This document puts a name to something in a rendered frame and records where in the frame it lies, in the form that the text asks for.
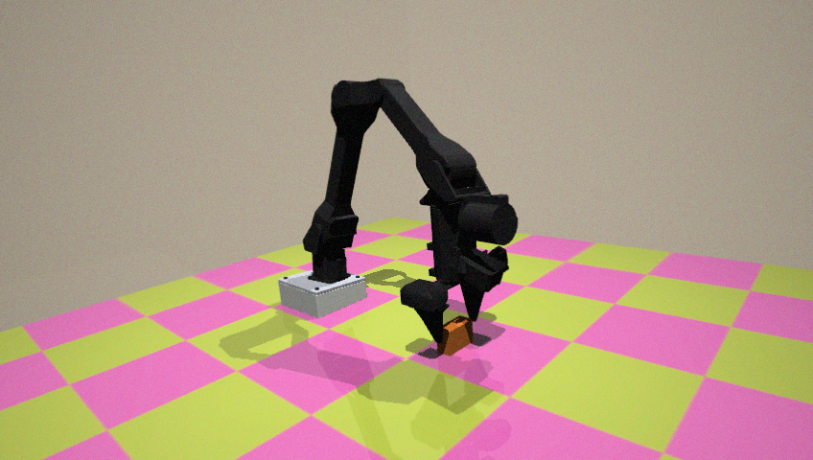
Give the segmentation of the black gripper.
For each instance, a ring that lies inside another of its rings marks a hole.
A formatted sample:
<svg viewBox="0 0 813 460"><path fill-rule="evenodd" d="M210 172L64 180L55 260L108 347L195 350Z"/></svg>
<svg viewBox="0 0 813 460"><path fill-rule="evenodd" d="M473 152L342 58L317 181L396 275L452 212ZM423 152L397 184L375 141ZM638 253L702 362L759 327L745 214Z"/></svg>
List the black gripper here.
<svg viewBox="0 0 813 460"><path fill-rule="evenodd" d="M401 304L415 309L425 323L432 338L441 344L443 340L443 312L450 306L447 303L448 290L460 284L469 318L477 321L485 292L462 279L451 281L451 264L453 253L459 247L463 252L470 249L471 240L438 240L432 238L427 243L427 250L433 251L434 267L429 269L429 276L437 281L418 279L402 287Z"/></svg>

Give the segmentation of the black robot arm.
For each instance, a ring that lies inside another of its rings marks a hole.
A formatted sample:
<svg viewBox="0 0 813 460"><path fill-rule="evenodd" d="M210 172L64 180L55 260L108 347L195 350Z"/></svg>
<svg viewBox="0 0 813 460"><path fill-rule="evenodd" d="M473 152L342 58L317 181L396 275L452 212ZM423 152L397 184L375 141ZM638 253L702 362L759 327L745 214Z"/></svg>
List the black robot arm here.
<svg viewBox="0 0 813 460"><path fill-rule="evenodd" d="M519 219L509 195L491 195L474 157L436 128L403 83L390 79L341 80L333 87L337 131L326 196L302 240L313 258L308 280L333 284L351 277L342 248L352 247L357 234L352 194L363 135L379 107L416 155L416 168L429 188L419 202L430 206L432 237L471 240L470 249L453 253L451 281L462 277L482 292L491 291L509 269L507 251L501 246L480 251L476 241L507 245L514 239Z"/></svg>

